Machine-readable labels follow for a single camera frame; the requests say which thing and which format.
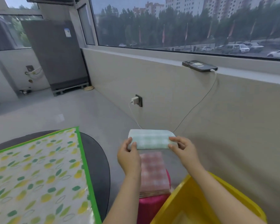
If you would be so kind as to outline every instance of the glass pane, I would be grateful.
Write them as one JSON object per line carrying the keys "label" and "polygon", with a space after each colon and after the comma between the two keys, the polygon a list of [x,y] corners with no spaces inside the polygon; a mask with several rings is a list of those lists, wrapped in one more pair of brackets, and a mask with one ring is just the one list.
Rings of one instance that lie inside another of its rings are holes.
{"label": "glass pane", "polygon": [[23,20],[42,20],[38,15],[0,15],[0,51],[31,47]]}
{"label": "glass pane", "polygon": [[87,7],[84,5],[83,7],[78,9],[80,21],[82,24],[82,29],[85,37],[86,44],[94,45],[93,33],[92,28],[88,18]]}
{"label": "glass pane", "polygon": [[91,0],[99,45],[280,58],[280,0],[155,1]]}
{"label": "glass pane", "polygon": [[5,2],[13,9],[38,9],[37,3],[27,2],[27,0],[5,0]]}

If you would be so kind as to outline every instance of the pink stool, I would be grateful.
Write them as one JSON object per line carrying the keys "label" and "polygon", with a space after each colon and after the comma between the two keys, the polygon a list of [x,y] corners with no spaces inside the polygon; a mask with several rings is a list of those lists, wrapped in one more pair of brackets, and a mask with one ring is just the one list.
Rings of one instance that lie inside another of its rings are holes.
{"label": "pink stool", "polygon": [[[167,170],[166,172],[169,180],[169,185],[171,188],[170,175]],[[155,215],[163,206],[163,204],[165,203],[165,201],[169,196],[170,194],[165,194],[160,196],[150,196],[150,197],[140,198],[137,224],[150,224],[150,222],[153,220],[153,218],[155,217]]]}

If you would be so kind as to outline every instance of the forearm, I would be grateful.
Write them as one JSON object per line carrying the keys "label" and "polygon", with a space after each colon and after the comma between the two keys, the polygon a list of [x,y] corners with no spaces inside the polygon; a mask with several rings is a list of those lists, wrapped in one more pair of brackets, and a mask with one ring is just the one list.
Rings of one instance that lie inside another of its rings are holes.
{"label": "forearm", "polygon": [[127,175],[103,224],[136,224],[141,172]]}
{"label": "forearm", "polygon": [[191,170],[191,174],[202,189],[206,200],[222,224],[264,223],[230,194],[202,166],[197,167],[195,170]]}

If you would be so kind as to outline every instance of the gray floor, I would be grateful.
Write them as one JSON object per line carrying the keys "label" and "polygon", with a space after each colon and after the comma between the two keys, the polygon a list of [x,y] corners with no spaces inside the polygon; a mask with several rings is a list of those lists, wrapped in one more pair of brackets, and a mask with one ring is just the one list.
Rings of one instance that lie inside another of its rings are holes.
{"label": "gray floor", "polygon": [[[132,118],[96,90],[76,90],[54,97],[48,89],[0,106],[0,143],[39,131],[74,126],[80,126],[81,132],[93,137],[107,156],[111,175],[110,209],[124,179],[116,158],[118,147],[130,129],[138,129]],[[163,157],[172,186],[176,187],[186,171],[170,150],[163,151]]]}

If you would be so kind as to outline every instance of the pink checkered towel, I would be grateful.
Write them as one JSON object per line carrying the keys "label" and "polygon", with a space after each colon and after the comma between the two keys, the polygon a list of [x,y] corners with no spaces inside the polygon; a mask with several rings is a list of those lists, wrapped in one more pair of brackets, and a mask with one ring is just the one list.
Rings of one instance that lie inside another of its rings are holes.
{"label": "pink checkered towel", "polygon": [[170,193],[169,180],[161,152],[140,155],[141,188],[140,197]]}

